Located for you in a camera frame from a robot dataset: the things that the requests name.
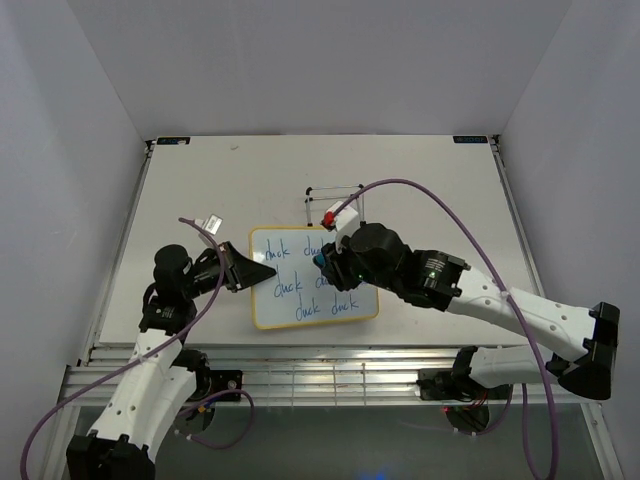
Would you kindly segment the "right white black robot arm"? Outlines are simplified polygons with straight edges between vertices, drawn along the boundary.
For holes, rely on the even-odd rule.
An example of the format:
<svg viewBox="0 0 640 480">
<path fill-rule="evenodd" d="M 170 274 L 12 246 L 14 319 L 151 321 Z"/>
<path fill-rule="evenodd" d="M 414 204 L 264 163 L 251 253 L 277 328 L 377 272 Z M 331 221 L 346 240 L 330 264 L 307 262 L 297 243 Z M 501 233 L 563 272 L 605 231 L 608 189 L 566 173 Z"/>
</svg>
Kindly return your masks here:
<svg viewBox="0 0 640 480">
<path fill-rule="evenodd" d="M 438 250 L 413 250 L 379 223 L 324 245 L 313 258 L 339 291 L 363 284 L 419 308 L 487 322 L 525 337 L 524 347 L 463 347 L 452 367 L 421 376 L 427 399 L 466 400 L 508 384 L 555 382 L 582 398 L 612 393 L 620 311 L 557 303 L 498 284 L 465 260 Z"/>
</svg>

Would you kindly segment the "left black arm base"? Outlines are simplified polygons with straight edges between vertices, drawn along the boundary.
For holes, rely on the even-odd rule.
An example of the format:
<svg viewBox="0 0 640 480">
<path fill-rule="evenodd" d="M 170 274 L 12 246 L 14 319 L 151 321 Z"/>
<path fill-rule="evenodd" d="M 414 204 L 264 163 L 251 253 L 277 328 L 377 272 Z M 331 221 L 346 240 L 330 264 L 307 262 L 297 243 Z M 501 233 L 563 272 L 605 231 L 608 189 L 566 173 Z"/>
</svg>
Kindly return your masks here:
<svg viewBox="0 0 640 480">
<path fill-rule="evenodd" d="M 242 370 L 211 370 L 208 369 L 196 391 L 191 395 L 187 404 L 200 403 L 197 409 L 187 414 L 181 413 L 175 420 L 175 425 L 187 433 L 200 433 L 205 431 L 212 423 L 215 416 L 215 400 L 204 403 L 203 400 L 210 395 L 226 390 L 235 390 L 242 387 Z"/>
</svg>

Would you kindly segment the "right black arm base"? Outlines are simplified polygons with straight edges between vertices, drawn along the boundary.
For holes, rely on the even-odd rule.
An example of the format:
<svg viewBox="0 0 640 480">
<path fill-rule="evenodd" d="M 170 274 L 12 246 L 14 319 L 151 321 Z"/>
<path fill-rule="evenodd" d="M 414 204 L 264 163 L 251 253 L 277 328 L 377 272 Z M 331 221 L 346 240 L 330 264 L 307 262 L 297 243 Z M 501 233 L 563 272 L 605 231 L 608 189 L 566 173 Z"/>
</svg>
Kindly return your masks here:
<svg viewBox="0 0 640 480">
<path fill-rule="evenodd" d="M 482 435 L 490 431 L 494 423 L 504 417 L 510 404 L 513 387 L 500 385 L 483 387 L 466 377 L 454 379 L 452 370 L 431 371 L 420 369 L 416 385 L 422 401 L 454 402 L 443 411 L 453 429 L 465 435 Z M 497 420 L 491 419 L 490 401 L 505 401 Z"/>
</svg>

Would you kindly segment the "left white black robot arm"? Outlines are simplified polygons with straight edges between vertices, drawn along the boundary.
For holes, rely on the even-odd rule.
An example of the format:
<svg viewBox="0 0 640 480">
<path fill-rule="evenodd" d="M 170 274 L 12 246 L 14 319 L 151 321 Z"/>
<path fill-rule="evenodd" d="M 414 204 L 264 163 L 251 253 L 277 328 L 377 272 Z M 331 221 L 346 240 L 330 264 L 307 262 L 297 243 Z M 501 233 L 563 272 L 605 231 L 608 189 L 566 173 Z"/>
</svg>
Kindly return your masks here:
<svg viewBox="0 0 640 480">
<path fill-rule="evenodd" d="M 196 299 L 221 289 L 238 292 L 275 277 L 274 268 L 240 254 L 229 242 L 191 258 L 180 245 L 161 248 L 154 257 L 153 282 L 143 296 L 130 369 L 101 415 L 66 449 L 73 479 L 152 479 L 155 458 L 177 417 L 209 425 L 218 400 L 238 401 L 238 370 L 210 368 L 205 353 L 185 347 L 200 310 Z"/>
</svg>

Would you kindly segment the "blue bone-shaped eraser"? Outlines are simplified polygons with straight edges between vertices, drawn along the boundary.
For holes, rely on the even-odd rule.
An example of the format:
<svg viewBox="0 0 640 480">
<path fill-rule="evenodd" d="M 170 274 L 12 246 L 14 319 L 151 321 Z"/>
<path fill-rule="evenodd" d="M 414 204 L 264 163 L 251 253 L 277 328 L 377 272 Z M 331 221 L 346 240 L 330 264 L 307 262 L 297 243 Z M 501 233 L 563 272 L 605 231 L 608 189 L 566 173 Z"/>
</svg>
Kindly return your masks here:
<svg viewBox="0 0 640 480">
<path fill-rule="evenodd" d="M 325 257 L 322 253 L 319 253 L 317 255 L 314 256 L 313 258 L 313 263 L 318 267 L 318 268 L 324 268 L 326 265 L 326 260 Z"/>
</svg>

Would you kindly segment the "yellow framed whiteboard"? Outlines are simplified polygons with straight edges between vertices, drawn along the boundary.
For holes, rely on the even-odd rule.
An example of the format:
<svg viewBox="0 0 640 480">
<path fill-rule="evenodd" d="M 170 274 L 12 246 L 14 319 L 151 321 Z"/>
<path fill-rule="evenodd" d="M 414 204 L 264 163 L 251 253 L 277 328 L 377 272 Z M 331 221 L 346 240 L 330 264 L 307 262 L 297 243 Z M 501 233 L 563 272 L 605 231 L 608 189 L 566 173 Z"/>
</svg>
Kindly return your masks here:
<svg viewBox="0 0 640 480">
<path fill-rule="evenodd" d="M 313 264 L 333 235 L 320 227 L 257 227 L 251 258 L 276 275 L 251 288 L 252 319 L 261 330 L 367 320 L 379 313 L 379 295 L 362 284 L 340 292 Z"/>
</svg>

